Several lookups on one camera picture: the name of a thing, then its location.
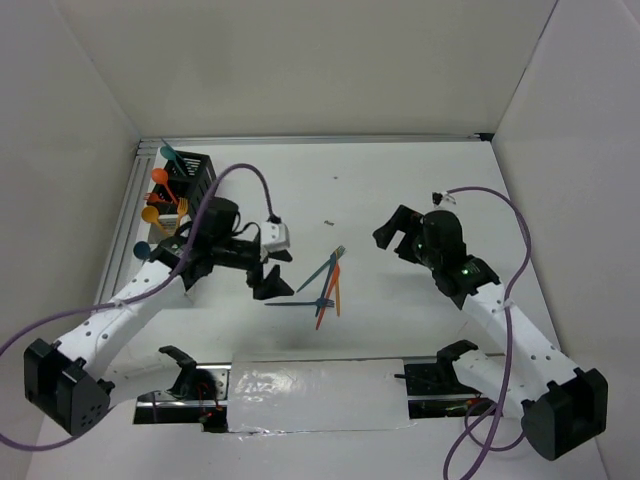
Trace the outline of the dark blue knife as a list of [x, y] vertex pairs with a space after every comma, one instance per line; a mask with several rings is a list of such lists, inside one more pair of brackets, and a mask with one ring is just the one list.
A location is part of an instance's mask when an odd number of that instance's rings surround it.
[[337, 260], [337, 250], [334, 250], [334, 252], [331, 254], [330, 259], [329, 259], [329, 268], [328, 268], [328, 273], [325, 279], [325, 283], [320, 295], [320, 306], [316, 307], [316, 312], [315, 312], [315, 317], [317, 318], [321, 312], [321, 310], [324, 308], [324, 305], [326, 304], [325, 300], [326, 300], [326, 294], [327, 294], [327, 290], [329, 287], [329, 283], [330, 280], [332, 278], [333, 275], [333, 271], [335, 268], [335, 264], [336, 264], [336, 260]]

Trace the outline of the yellow fork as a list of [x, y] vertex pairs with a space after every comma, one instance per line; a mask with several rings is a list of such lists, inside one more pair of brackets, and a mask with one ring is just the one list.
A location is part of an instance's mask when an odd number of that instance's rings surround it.
[[188, 214], [189, 204], [186, 198], [180, 198], [177, 205], [177, 224]]

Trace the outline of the yellow spoon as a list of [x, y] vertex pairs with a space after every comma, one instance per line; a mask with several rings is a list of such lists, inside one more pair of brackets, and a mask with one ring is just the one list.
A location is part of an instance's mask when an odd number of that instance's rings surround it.
[[143, 221], [151, 225], [155, 225], [163, 233], [164, 236], [168, 236], [169, 232], [160, 222], [159, 216], [160, 213], [154, 206], [146, 206], [141, 211], [141, 218]]

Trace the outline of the teal spoon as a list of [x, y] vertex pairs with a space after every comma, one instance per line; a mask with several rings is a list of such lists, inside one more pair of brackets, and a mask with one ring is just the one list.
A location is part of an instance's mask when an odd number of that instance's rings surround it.
[[172, 162], [176, 171], [181, 175], [188, 177], [189, 170], [182, 156], [164, 139], [161, 139], [163, 146], [160, 148], [161, 155], [168, 161]]

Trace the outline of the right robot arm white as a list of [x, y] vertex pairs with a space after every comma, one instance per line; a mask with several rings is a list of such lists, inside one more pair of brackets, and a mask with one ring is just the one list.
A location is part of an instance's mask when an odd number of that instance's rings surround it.
[[506, 296], [506, 287], [482, 259], [468, 253], [458, 217], [447, 210], [421, 214], [404, 205], [373, 233], [386, 249], [398, 232], [395, 252], [427, 267], [438, 290], [451, 299], [505, 351], [503, 369], [469, 341], [439, 351], [436, 379], [448, 392], [471, 387], [502, 403], [506, 417], [520, 422], [534, 450], [555, 460], [606, 429], [608, 383], [595, 368], [581, 369], [557, 349]]

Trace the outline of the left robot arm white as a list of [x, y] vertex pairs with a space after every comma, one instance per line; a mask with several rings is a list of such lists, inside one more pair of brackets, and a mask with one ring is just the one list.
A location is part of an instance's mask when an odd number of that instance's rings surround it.
[[275, 259], [289, 262], [286, 224], [270, 215], [253, 240], [233, 232], [237, 205], [214, 198], [195, 219], [162, 240], [134, 278], [109, 302], [90, 308], [84, 323], [54, 342], [34, 340], [24, 351], [26, 399], [73, 437], [93, 428], [121, 389], [107, 369], [149, 321], [183, 297], [214, 267], [241, 270], [256, 300], [290, 296]]

